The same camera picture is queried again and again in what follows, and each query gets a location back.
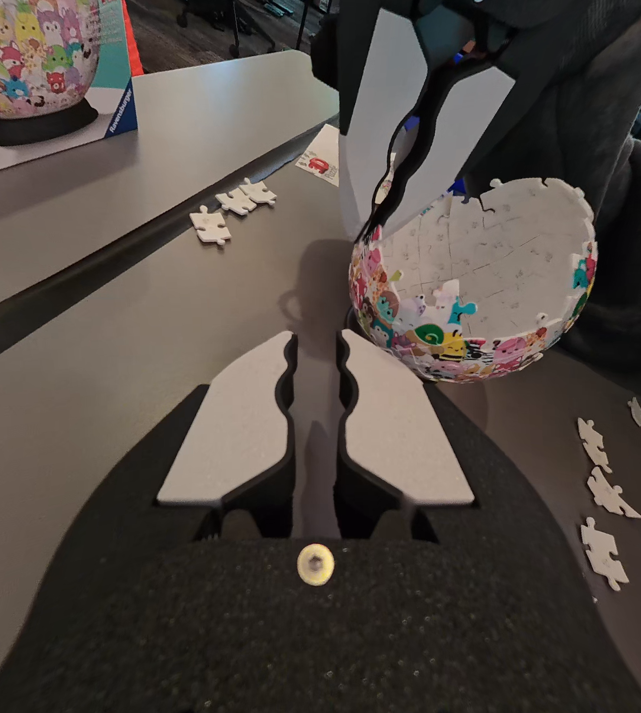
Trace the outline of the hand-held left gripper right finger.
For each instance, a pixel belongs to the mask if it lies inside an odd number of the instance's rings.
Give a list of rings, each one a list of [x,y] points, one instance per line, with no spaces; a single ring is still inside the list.
[[[351,329],[336,335],[343,414],[335,512],[343,538],[367,538],[387,511],[459,508],[476,497],[423,381]]]

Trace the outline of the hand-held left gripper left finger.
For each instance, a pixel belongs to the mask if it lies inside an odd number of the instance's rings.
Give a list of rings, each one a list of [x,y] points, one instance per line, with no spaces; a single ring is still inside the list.
[[[292,531],[298,336],[280,332],[208,385],[157,504],[245,510],[266,537]]]

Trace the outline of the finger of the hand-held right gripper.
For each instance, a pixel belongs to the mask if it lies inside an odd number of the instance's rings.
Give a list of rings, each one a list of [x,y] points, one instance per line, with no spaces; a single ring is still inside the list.
[[[343,9],[337,24],[339,182],[344,230],[357,239],[389,169],[399,126],[417,103],[427,61],[411,19],[387,9]]]
[[[435,118],[421,119],[412,152],[395,169],[389,213],[379,217],[391,236],[450,189],[516,81],[495,66],[461,79],[449,90]]]

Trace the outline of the colourful puzzle ball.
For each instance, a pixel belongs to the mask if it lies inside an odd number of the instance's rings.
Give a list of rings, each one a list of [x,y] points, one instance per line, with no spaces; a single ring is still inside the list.
[[[474,383],[538,362],[571,329],[598,262],[594,214],[558,178],[445,194],[352,251],[360,334],[427,381]]]

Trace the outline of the puzzle instruction leaflet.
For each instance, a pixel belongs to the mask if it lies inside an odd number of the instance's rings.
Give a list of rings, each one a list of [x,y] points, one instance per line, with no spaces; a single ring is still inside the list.
[[[302,155],[299,156],[295,166],[317,176],[326,183],[338,187],[340,184],[339,137],[338,128],[325,123]]]

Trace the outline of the teal puzzle box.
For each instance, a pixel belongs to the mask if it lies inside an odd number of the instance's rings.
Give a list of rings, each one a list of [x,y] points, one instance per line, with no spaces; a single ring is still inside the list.
[[[135,130],[120,1],[0,1],[0,170]]]

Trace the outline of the orange plastic object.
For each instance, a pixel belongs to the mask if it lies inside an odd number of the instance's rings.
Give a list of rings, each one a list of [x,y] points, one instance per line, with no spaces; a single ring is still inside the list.
[[[129,16],[129,11],[126,1],[120,1],[123,13],[123,22],[126,33],[126,45],[129,57],[130,74],[132,77],[144,76],[145,70],[140,59],[140,54],[137,48],[136,38],[134,35],[132,23]]]

